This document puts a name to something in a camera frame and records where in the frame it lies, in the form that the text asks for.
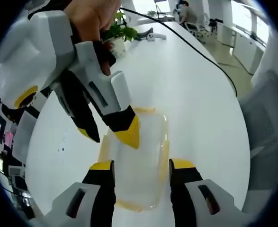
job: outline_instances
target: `white cabinet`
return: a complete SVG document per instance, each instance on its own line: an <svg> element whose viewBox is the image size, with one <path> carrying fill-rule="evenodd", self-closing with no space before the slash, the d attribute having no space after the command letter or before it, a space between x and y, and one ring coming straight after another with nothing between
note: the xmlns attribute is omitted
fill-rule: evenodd
<svg viewBox="0 0 278 227"><path fill-rule="evenodd" d="M250 74L254 74L262 59L265 48L248 35L236 33L233 54Z"/></svg>
<svg viewBox="0 0 278 227"><path fill-rule="evenodd" d="M234 46L233 33L234 31L230 27L222 23L218 23L218 32L216 38L220 43L233 47Z"/></svg>

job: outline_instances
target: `person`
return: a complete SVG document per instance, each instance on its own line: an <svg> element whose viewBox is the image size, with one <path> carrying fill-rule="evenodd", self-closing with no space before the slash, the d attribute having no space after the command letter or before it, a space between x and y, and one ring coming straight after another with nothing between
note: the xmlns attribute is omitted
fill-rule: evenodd
<svg viewBox="0 0 278 227"><path fill-rule="evenodd" d="M181 16L180 16L180 13L181 13L181 10L182 10L181 2L182 2L182 0L179 0L178 2L176 2L176 7L172 12L173 14L176 13L178 15L179 21L181 21Z"/></svg>
<svg viewBox="0 0 278 227"><path fill-rule="evenodd" d="M180 24L184 26L185 22L188 23L196 23L197 21L197 15L196 13L192 10L192 8L189 7L189 4L187 1L181 1L180 5L182 6L181 8L181 21Z"/></svg>

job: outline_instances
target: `transparent plastic container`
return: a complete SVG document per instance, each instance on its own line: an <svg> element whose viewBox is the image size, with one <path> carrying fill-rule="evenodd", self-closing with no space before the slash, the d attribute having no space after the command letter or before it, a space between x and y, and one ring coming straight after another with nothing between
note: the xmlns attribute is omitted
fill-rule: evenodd
<svg viewBox="0 0 278 227"><path fill-rule="evenodd" d="M108 130L99 162L115 161L116 205L142 211L155 207L168 171L167 119L154 109L134 108L140 122L140 147L121 143Z"/></svg>

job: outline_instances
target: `gray mesh chair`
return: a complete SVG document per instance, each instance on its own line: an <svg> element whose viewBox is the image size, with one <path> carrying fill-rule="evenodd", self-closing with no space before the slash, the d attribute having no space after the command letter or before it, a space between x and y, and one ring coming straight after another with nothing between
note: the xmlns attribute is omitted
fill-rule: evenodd
<svg viewBox="0 0 278 227"><path fill-rule="evenodd" d="M268 71L267 79L240 106L251 149L251 172L243 212L259 213L278 184L278 77Z"/></svg>

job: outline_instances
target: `green leaf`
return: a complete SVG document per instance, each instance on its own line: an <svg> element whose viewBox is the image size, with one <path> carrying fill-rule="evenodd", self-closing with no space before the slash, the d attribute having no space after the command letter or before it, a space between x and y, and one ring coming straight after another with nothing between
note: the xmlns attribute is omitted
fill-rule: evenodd
<svg viewBox="0 0 278 227"><path fill-rule="evenodd" d="M132 37L128 37L128 36L125 36L126 40L129 40L130 42L133 40Z"/></svg>
<svg viewBox="0 0 278 227"><path fill-rule="evenodd" d="M122 28L115 22L111 25L110 29L108 31L105 31L102 38L104 41L111 39L111 38L117 38L117 37L123 37L123 30Z"/></svg>
<svg viewBox="0 0 278 227"><path fill-rule="evenodd" d="M124 16L124 13L121 13L121 12L116 13L116 19L118 19L118 21L120 21L123 16Z"/></svg>
<svg viewBox="0 0 278 227"><path fill-rule="evenodd" d="M123 28L123 33L125 34L126 37L129 37L129 38L135 38L138 34L138 32L132 28L132 27L125 27Z"/></svg>

